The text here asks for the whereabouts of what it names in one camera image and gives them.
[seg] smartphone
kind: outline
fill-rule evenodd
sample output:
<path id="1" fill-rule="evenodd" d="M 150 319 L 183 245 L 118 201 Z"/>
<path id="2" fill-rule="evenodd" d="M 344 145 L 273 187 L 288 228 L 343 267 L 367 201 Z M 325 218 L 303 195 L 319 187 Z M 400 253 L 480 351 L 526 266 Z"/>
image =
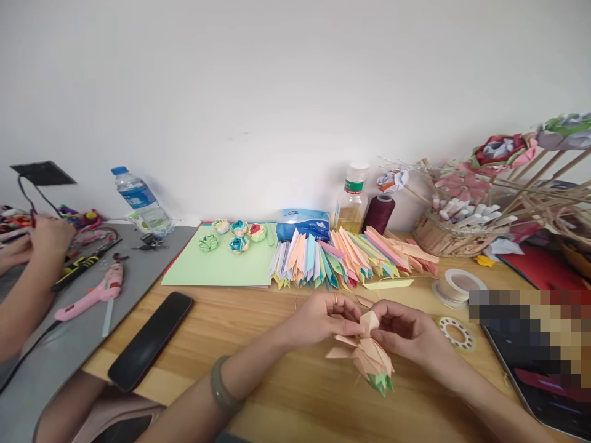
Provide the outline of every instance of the smartphone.
<path id="1" fill-rule="evenodd" d="M 180 292 L 166 297 L 109 368 L 109 378 L 121 391 L 136 389 L 192 306 L 193 299 Z"/>

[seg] paper rose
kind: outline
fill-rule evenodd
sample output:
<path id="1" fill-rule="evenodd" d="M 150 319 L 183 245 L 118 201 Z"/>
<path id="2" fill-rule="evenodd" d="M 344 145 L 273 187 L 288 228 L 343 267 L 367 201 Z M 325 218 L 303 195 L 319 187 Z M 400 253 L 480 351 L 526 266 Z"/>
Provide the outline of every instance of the paper rose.
<path id="1" fill-rule="evenodd" d="M 225 218 L 218 218 L 211 224 L 211 226 L 213 226 L 218 234 L 225 234 L 230 230 L 230 224 Z"/>
<path id="2" fill-rule="evenodd" d="M 243 252 L 248 251 L 250 245 L 248 239 L 244 237 L 235 237 L 230 243 L 230 249 L 234 251 L 235 254 L 242 254 Z"/>
<path id="3" fill-rule="evenodd" d="M 208 234 L 199 239 L 199 249 L 203 252 L 210 252 L 217 248 L 217 235 Z"/>
<path id="4" fill-rule="evenodd" d="M 381 175 L 377 187 L 385 194 L 393 194 L 401 190 L 408 183 L 408 171 L 391 170 Z"/>
<path id="5" fill-rule="evenodd" d="M 445 189 L 452 197 L 457 197 L 460 201 L 479 200 L 488 194 L 487 190 L 493 184 L 483 182 L 476 178 L 476 174 L 469 173 L 465 177 L 453 173 L 446 178 L 442 178 L 435 186 Z"/>
<path id="6" fill-rule="evenodd" d="M 469 161 L 459 166 L 479 174 L 497 175 L 507 169 L 523 166 L 536 155 L 538 142 L 535 133 L 493 135 L 477 147 Z"/>
<path id="7" fill-rule="evenodd" d="M 258 223 L 251 224 L 251 227 L 248 229 L 248 233 L 251 236 L 251 240 L 255 243 L 260 242 L 267 236 L 265 232 L 265 228 Z"/>
<path id="8" fill-rule="evenodd" d="M 230 225 L 230 231 L 236 237 L 243 237 L 248 232 L 248 223 L 242 220 L 237 220 Z"/>
<path id="9" fill-rule="evenodd" d="M 591 148 L 591 113 L 569 114 L 548 120 L 538 128 L 537 141 L 547 151 Z"/>

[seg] black cable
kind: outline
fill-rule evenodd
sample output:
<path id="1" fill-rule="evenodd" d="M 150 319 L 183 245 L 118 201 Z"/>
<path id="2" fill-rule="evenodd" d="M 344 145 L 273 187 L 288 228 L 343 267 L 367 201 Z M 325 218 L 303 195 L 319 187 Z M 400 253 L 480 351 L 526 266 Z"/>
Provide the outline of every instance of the black cable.
<path id="1" fill-rule="evenodd" d="M 29 198 L 29 196 L 28 196 L 28 195 L 26 195 L 25 188 L 23 187 L 23 182 L 21 181 L 21 178 L 23 178 L 23 177 L 24 177 L 24 178 L 26 178 L 27 180 L 29 180 L 29 178 L 28 178 L 26 175 L 19 175 L 19 176 L 18 176 L 18 187 L 20 188 L 20 191 L 23 193 L 23 195 L 24 195 L 24 197 L 26 198 L 26 200 L 27 200 L 27 201 L 29 202 L 29 204 L 31 205 L 31 212 L 32 212 L 33 214 L 36 214 L 36 213 L 37 213 L 37 210 L 35 209 L 35 204 L 34 204 L 34 203 L 33 203 L 33 201 L 32 201 L 32 200 Z M 54 211 L 55 211 L 55 213 L 57 214 L 57 216 L 58 216 L 59 218 L 63 218 L 63 215 L 62 215 L 62 213 L 61 213 L 61 212 L 59 212 L 59 211 L 57 210 L 57 208 L 54 206 L 54 204 L 53 204 L 53 203 L 51 203 L 47 197 L 45 197 L 45 194 L 43 194 L 43 193 L 41 192 L 41 190 L 40 190 L 40 189 L 37 187 L 37 185 L 35 185 L 33 182 L 31 182 L 31 184 L 32 184 L 32 185 L 35 187 L 35 189 L 36 189 L 36 190 L 37 190 L 37 192 L 38 192 L 38 193 L 41 195 L 41 197 L 43 197 L 43 199 L 44 199 L 44 200 L 45 200 L 45 201 L 46 201 L 46 202 L 47 202 L 47 203 L 48 203 L 48 204 L 49 204 L 49 205 L 50 205 L 50 206 L 51 206 L 51 207 L 54 209 Z"/>
<path id="2" fill-rule="evenodd" d="M 63 218 L 63 215 L 62 215 L 62 213 L 61 213 L 61 212 L 59 212 L 59 211 L 57 210 L 57 208 L 54 206 L 54 204 L 53 204 L 53 203 L 51 203 L 47 197 L 45 197 L 45 194 L 43 194 L 43 193 L 41 192 L 41 190 L 40 190 L 40 189 L 37 187 L 37 185 L 35 185 L 35 184 L 33 183 L 33 186 L 35 187 L 35 189 L 37 190 L 37 192 L 38 192 L 39 194 L 41 194 L 41 197 L 43 197 L 43 199 L 44 199 L 44 200 L 45 200 L 45 201 L 46 201 L 46 202 L 47 202 L 47 203 L 48 203 L 48 204 L 49 204 L 49 205 L 50 205 L 50 206 L 51 206 L 51 207 L 54 209 L 54 211 L 55 211 L 55 213 L 57 214 L 57 216 L 58 216 L 59 218 Z"/>
<path id="3" fill-rule="evenodd" d="M 37 339 L 37 341 L 33 344 L 33 346 L 31 346 L 31 348 L 29 348 L 29 350 L 25 353 L 25 355 L 23 355 L 17 362 L 17 364 L 15 364 L 14 368 L 12 368 L 12 371 L 10 371 L 10 374 L 8 376 L 8 378 L 6 379 L 6 381 L 4 382 L 4 384 L 2 385 L 2 388 L 0 388 L 0 395 L 2 395 L 2 393 L 4 392 L 4 390 L 7 388 L 8 384 L 10 383 L 10 381 L 12 380 L 12 378 L 14 377 L 14 375 L 17 373 L 18 368 L 23 364 L 23 362 L 25 361 L 25 359 L 29 356 L 29 354 L 31 352 L 33 352 L 33 350 L 35 349 L 35 347 L 37 347 L 37 345 L 39 344 L 39 342 L 41 340 L 43 340 L 43 338 L 50 333 L 51 331 L 53 331 L 60 323 L 62 323 L 59 320 L 54 321 L 50 327 L 48 327 L 44 333 L 41 334 L 41 336 Z"/>
<path id="4" fill-rule="evenodd" d="M 23 182 L 21 181 L 21 178 L 23 178 L 23 177 L 24 177 L 24 175 L 18 176 L 18 187 L 20 188 L 20 191 L 23 193 L 26 200 L 29 202 L 29 205 L 31 205 L 31 212 L 33 214 L 36 214 L 37 210 L 35 209 L 35 203 L 33 203 L 33 201 L 29 198 L 29 196 L 25 192 L 25 188 L 23 187 Z"/>

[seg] plastic water bottle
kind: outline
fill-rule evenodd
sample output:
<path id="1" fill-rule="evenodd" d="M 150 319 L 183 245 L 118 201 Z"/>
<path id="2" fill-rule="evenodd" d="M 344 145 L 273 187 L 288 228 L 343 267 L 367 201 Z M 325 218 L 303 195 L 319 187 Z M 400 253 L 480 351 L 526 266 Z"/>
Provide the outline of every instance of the plastic water bottle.
<path id="1" fill-rule="evenodd" d="M 160 207 L 145 181 L 130 173 L 124 166 L 112 168 L 111 172 L 115 175 L 115 186 L 119 194 L 141 216 L 154 235 L 164 237 L 173 232 L 171 218 Z"/>

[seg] glass bottle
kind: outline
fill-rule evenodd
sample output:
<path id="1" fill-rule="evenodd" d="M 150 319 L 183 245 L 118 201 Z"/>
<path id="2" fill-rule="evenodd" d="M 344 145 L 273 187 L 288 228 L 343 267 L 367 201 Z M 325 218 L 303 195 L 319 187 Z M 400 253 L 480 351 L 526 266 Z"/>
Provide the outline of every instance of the glass bottle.
<path id="1" fill-rule="evenodd" d="M 367 163 L 349 163 L 345 188 L 337 197 L 334 229 L 339 229 L 342 226 L 345 231 L 359 233 L 368 206 L 368 198 L 363 193 L 363 183 L 368 177 L 368 172 L 369 164 Z"/>

